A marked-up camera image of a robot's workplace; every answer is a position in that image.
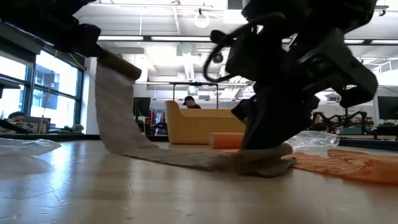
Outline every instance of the glass window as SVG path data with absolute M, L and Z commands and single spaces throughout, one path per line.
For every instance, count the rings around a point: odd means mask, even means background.
M 25 80 L 26 65 L 0 56 L 0 73 L 12 78 Z
M 34 89 L 30 115 L 41 118 L 44 112 L 44 117 L 51 118 L 51 123 L 55 124 L 56 128 L 72 127 L 75 116 L 75 103 L 74 99 L 51 93 L 47 98 L 46 91 Z
M 8 115 L 13 112 L 22 111 L 25 87 L 23 85 L 20 85 L 20 87 L 20 90 L 4 89 L 2 91 L 2 98 L 0 99 L 1 119 L 8 118 Z
M 78 70 L 41 51 L 36 57 L 35 84 L 76 96 Z

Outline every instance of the yellow couch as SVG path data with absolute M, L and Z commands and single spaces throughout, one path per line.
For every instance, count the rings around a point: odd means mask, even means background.
M 231 110 L 180 109 L 174 101 L 165 104 L 172 144 L 209 144 L 210 133 L 244 133 L 245 125 Z

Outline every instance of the plastic bag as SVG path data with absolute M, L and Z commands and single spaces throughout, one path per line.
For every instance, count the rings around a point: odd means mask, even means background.
M 10 154 L 40 156 L 60 147 L 59 143 L 45 139 L 15 140 L 0 138 L 0 156 Z
M 311 149 L 334 149 L 340 139 L 337 134 L 319 131 L 302 131 L 286 141 L 295 151 L 306 151 Z

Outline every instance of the cable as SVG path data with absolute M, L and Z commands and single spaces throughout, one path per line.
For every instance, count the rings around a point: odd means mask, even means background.
M 139 113 L 139 116 L 143 117 L 143 115 L 142 115 L 141 111 L 139 111 L 139 110 L 138 110 L 138 113 Z M 145 129 L 145 123 L 146 123 L 146 117 L 144 117 L 144 122 L 143 122 L 143 126 L 144 126 L 144 134 L 146 135 L 146 134 L 147 134 L 147 131 L 146 131 L 146 129 Z
M 249 21 L 247 24 L 237 28 L 236 30 L 232 31 L 232 33 L 230 34 L 226 34 L 217 44 L 217 46 L 213 49 L 213 51 L 211 52 L 211 54 L 209 55 L 209 57 L 207 58 L 204 66 L 203 66 L 203 76 L 205 77 L 206 80 L 208 80 L 209 82 L 222 82 L 225 80 L 228 80 L 232 77 L 234 77 L 235 75 L 227 75 L 225 77 L 221 77 L 218 79 L 214 79 L 208 76 L 208 67 L 210 66 L 211 61 L 213 60 L 213 58 L 216 56 L 216 54 L 223 49 L 227 43 L 233 42 L 234 38 L 237 36 L 240 36 L 241 34 L 243 34 L 244 32 L 246 32 L 247 30 L 251 30 L 253 26 L 257 26 L 257 25 L 264 25 L 263 30 L 266 29 L 266 21 L 267 20 L 273 20 L 273 19 L 286 19 L 285 15 L 283 15 L 283 13 L 281 12 L 272 12 L 272 13 L 268 13 L 262 16 L 259 16 L 251 21 Z
M 85 71 L 93 80 L 95 80 L 95 77 L 90 74 L 89 72 L 87 72 L 87 69 L 81 65 L 81 63 L 79 63 L 79 61 L 75 58 L 75 56 L 73 56 L 73 54 L 69 54 L 69 56 L 73 59 L 73 61 L 80 67 L 80 69 L 82 69 L 83 71 Z
M 393 91 L 394 93 L 397 93 L 397 94 L 398 94 L 398 91 L 395 91 L 395 90 L 393 90 L 392 88 L 386 87 L 386 86 L 384 86 L 384 85 L 379 85 L 379 86 L 381 86 L 381 87 L 383 87 L 383 88 L 386 88 L 386 89 L 388 89 L 388 90 L 390 90 L 390 91 Z
M 54 58 L 57 58 L 58 55 L 58 50 L 55 51 L 55 56 Z M 51 70 L 51 78 L 49 81 L 49 87 L 47 88 L 47 95 L 45 96 L 45 104 L 44 104 L 44 109 L 43 109 L 43 113 L 42 113 L 42 119 L 40 120 L 40 125 L 39 125 L 39 130 L 38 130 L 38 134 L 40 134 L 42 132 L 42 125 L 43 125 L 43 120 L 44 120 L 44 113 L 45 113 L 45 109 L 47 108 L 47 103 L 49 102 L 49 98 L 50 98 L 50 89 L 51 89 L 51 82 L 54 78 L 54 71 Z

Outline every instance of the orange foam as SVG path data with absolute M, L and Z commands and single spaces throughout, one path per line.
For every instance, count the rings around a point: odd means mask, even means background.
M 398 185 L 398 156 L 372 155 L 340 149 L 328 150 L 329 158 L 295 152 L 286 157 L 298 161 L 294 168 L 344 179 Z
M 243 133 L 210 133 L 209 145 L 212 149 L 239 149 Z

